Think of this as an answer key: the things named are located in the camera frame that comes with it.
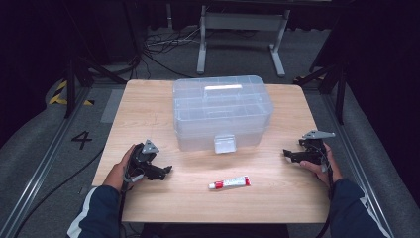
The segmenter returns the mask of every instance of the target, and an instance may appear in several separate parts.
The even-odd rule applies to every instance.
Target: person's arm
[[[123,175],[134,145],[120,163],[114,165],[102,185],[87,194],[80,213],[67,231],[67,237],[119,237],[119,199]]]
[[[332,237],[390,237],[368,210],[368,199],[355,183],[343,178],[328,145],[327,158],[333,169],[334,195],[330,204],[330,231]],[[321,166],[302,161],[300,166],[311,171],[326,186],[328,174],[322,173]]]

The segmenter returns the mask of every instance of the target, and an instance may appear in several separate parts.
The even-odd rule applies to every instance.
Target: plastic box lid
[[[255,75],[179,79],[173,85],[173,123],[180,142],[211,137],[215,147],[230,145],[229,135],[263,132],[272,111],[263,80]]]

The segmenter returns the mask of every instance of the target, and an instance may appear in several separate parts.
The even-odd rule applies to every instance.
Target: toothpaste tube
[[[251,185],[248,176],[242,176],[237,178],[231,178],[227,180],[215,181],[209,184],[209,189],[219,189],[222,187],[233,187],[233,186],[249,186]]]

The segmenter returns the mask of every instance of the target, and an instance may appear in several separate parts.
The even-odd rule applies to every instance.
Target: white stripe
[[[80,233],[81,233],[81,228],[79,227],[79,223],[81,220],[83,220],[86,215],[87,212],[89,211],[89,204],[90,204],[90,198],[92,197],[93,192],[96,190],[97,187],[91,189],[89,191],[89,193],[87,193],[86,198],[84,199],[84,203],[83,203],[83,209],[80,212],[80,214],[78,214],[78,216],[73,220],[73,222],[71,222],[70,227],[68,228],[67,231],[67,235],[70,238],[77,238]]]
[[[365,195],[364,197],[360,198],[360,201],[362,205],[367,209],[367,213],[370,215],[371,219],[373,219],[373,221],[376,222],[376,225],[379,228],[379,230],[382,232],[382,234],[385,237],[390,238],[390,235],[388,234],[388,232],[386,232],[385,229],[383,229],[382,225],[377,221],[376,216],[368,208],[368,197]]]

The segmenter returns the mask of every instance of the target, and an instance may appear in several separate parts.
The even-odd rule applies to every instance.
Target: metal bar
[[[338,135],[338,137],[341,139],[344,145],[346,154],[349,158],[350,167],[355,176],[356,183],[365,192],[368,199],[369,208],[374,214],[374,216],[377,218],[380,225],[382,225],[382,227],[389,233],[391,237],[394,237],[392,230],[385,218],[385,215],[383,214],[382,208],[380,207],[380,204],[377,201],[377,197],[368,181],[368,177],[365,174],[365,171],[359,161],[359,157],[356,154],[355,149],[353,148],[352,143],[347,135],[346,129],[337,121],[333,99],[328,94],[322,94],[321,96],[324,101],[324,104],[328,109],[331,120],[333,121],[333,125],[336,128],[336,135]]]
[[[25,215],[28,213],[29,208],[31,207],[32,202],[34,201],[35,196],[40,190],[41,185],[44,182],[53,162],[55,161],[56,154],[62,144],[62,140],[67,133],[71,123],[77,115],[78,110],[82,107],[83,102],[86,100],[87,95],[90,91],[90,88],[83,87],[79,90],[79,95],[77,95],[76,107],[74,108],[73,113],[62,121],[57,132],[55,133],[52,142],[50,143],[49,148],[44,154],[43,159],[26,185],[24,192],[22,193],[20,199],[16,203],[12,213],[9,215],[6,223],[0,231],[0,238],[14,237],[17,229],[19,228],[20,223],[25,218]]]

